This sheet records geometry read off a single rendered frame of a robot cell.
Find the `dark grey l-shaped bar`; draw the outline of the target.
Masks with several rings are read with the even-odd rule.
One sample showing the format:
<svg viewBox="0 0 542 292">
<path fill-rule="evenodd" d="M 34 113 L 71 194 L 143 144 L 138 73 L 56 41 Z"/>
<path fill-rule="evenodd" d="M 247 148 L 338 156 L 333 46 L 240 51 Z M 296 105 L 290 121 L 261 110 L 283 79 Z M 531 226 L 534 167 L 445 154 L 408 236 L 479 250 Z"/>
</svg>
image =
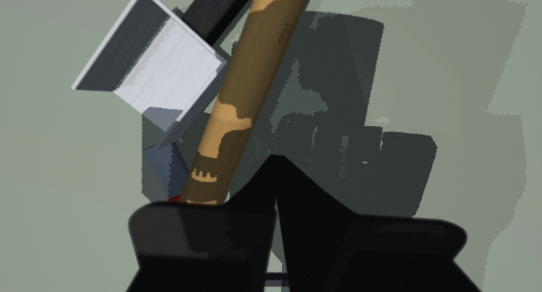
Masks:
<svg viewBox="0 0 542 292">
<path fill-rule="evenodd" d="M 267 273 L 265 287 L 268 286 L 289 286 L 287 273 Z"/>
</svg>

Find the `long wooden-handled scraper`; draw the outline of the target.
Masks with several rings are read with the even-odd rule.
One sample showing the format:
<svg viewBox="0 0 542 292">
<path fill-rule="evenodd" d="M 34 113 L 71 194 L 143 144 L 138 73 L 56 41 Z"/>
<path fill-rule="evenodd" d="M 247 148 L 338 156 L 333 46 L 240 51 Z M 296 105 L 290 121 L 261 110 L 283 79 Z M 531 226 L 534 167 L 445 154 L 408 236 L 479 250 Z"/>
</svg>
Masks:
<svg viewBox="0 0 542 292">
<path fill-rule="evenodd" d="M 178 202 L 221 205 L 307 0 L 253 0 Z"/>
</svg>

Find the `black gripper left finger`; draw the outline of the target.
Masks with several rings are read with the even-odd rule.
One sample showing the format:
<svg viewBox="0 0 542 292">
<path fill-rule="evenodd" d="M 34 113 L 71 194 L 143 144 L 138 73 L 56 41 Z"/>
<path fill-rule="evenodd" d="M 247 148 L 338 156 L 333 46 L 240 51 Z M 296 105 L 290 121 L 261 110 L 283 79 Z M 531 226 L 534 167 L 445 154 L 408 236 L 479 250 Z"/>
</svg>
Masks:
<svg viewBox="0 0 542 292">
<path fill-rule="evenodd" d="M 246 262 L 263 292 L 277 218 L 279 159 L 271 154 L 222 205 L 156 201 L 129 218 L 139 267 L 148 257 Z"/>
</svg>

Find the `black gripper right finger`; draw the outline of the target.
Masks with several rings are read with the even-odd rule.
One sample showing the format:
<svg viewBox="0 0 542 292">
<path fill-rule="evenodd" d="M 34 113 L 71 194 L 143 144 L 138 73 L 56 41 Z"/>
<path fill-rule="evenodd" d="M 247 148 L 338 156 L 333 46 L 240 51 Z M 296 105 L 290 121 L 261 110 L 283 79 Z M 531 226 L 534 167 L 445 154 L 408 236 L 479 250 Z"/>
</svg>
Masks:
<svg viewBox="0 0 542 292">
<path fill-rule="evenodd" d="M 290 292 L 335 292 L 354 252 L 446 254 L 467 243 L 460 226 L 434 218 L 361 215 L 278 155 L 276 200 Z"/>
</svg>

